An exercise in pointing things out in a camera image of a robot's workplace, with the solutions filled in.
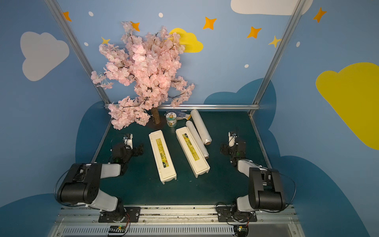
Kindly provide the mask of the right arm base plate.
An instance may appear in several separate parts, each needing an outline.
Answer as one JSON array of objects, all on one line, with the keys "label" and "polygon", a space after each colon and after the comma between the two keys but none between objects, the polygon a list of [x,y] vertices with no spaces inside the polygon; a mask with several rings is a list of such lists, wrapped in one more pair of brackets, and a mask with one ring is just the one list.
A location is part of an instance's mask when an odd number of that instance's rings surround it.
[{"label": "right arm base plate", "polygon": [[257,222],[257,215],[255,212],[240,212],[231,206],[216,206],[217,217],[219,222],[225,223],[247,223]]}]

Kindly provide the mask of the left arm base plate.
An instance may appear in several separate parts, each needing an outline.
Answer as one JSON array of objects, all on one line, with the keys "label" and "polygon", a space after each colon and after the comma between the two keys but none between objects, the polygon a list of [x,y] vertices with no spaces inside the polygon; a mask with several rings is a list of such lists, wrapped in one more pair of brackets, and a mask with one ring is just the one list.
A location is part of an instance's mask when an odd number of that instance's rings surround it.
[{"label": "left arm base plate", "polygon": [[100,212],[99,223],[137,223],[139,221],[141,207],[125,206],[112,212]]}]

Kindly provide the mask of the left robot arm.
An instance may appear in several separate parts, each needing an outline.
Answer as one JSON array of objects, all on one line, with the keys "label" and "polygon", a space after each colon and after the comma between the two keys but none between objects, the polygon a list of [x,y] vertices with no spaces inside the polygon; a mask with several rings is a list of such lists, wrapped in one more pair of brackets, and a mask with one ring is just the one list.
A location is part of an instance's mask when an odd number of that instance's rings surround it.
[{"label": "left robot arm", "polygon": [[54,196],[61,205],[88,206],[100,211],[100,223],[137,223],[141,208],[125,207],[122,199],[100,189],[100,181],[125,175],[130,160],[144,153],[144,145],[131,147],[118,143],[112,148],[109,164],[76,163],[61,177],[60,187],[54,188]]}]

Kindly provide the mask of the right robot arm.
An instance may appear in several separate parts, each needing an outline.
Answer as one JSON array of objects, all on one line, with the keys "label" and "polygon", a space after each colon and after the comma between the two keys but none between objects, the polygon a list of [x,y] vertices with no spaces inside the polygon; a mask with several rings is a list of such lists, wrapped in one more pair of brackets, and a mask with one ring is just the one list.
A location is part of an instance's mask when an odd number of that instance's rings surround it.
[{"label": "right robot arm", "polygon": [[[216,206],[224,222],[245,223],[251,219],[256,221],[257,211],[279,213],[293,203],[297,194],[296,182],[276,169],[249,160],[246,157],[245,141],[231,137],[228,144],[221,145],[220,152],[230,157],[231,165],[244,175],[247,182],[243,184],[247,194],[236,197],[230,206]],[[294,185],[289,201],[286,200],[282,177],[289,179]]]}]

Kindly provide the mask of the dispenser lid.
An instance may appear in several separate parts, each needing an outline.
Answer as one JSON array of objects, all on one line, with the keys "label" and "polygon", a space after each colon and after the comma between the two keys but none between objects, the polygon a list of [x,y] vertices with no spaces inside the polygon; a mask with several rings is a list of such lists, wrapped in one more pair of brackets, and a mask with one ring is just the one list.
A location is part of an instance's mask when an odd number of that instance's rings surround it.
[{"label": "dispenser lid", "polygon": [[162,184],[177,179],[177,173],[173,165],[163,132],[161,130],[149,134],[150,143],[153,149],[159,178]]}]

